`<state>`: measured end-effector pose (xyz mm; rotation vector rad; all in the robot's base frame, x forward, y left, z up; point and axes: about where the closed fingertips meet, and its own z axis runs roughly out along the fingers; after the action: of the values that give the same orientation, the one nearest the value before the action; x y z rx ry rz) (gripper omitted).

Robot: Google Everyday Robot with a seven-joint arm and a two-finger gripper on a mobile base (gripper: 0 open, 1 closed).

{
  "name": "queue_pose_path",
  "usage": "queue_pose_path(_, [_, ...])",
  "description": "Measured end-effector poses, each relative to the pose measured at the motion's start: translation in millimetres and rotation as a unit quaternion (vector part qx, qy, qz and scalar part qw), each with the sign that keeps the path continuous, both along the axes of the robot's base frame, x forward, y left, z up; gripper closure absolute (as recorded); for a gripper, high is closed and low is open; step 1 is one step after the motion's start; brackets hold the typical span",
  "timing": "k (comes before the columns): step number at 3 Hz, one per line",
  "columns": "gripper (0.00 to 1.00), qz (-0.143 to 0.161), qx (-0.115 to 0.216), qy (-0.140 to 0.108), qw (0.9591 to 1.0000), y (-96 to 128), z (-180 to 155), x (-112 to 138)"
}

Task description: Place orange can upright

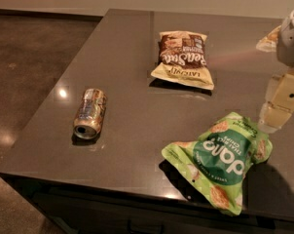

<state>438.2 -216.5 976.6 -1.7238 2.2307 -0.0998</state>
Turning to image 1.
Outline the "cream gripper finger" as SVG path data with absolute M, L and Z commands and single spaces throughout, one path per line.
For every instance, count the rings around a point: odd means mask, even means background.
M 267 134 L 280 130 L 294 113 L 294 67 L 274 75 L 268 84 L 258 128 Z
M 266 53 L 275 52 L 280 29 L 281 26 L 279 25 L 278 27 L 274 28 L 269 34 L 259 40 L 256 44 L 256 49 Z

